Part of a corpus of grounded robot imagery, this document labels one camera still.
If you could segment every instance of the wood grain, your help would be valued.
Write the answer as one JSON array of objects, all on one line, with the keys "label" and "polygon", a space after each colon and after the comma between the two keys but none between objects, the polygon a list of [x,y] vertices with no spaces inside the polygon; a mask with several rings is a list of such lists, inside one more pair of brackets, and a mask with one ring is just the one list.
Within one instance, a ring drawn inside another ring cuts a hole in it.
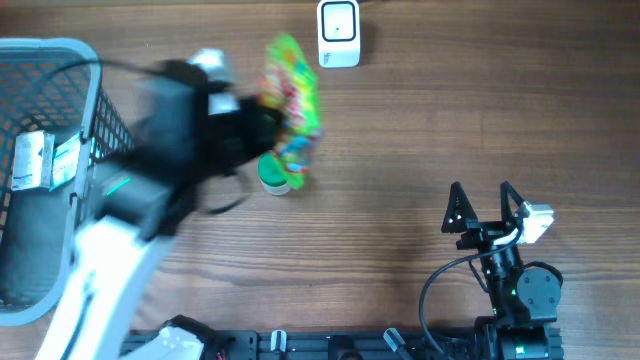
[{"label": "wood grain", "polygon": [[[439,232],[449,185],[460,180],[490,220],[508,179],[556,210],[521,253],[565,275],[567,358],[637,357],[639,14],[637,4],[564,1],[363,5],[362,64],[314,65],[326,137],[309,186],[272,197],[248,165],[252,198],[188,218],[133,327],[179,313],[220,329],[416,327],[422,283],[462,255]],[[141,65],[223,48],[244,93],[279,31],[316,63],[315,4],[0,10],[2,36],[77,37]],[[126,80],[113,71],[104,80],[123,113]],[[211,180],[201,207],[238,191]],[[433,324],[470,325],[490,312],[466,267],[429,294]],[[48,321],[0,329],[1,357],[33,357]]]}]

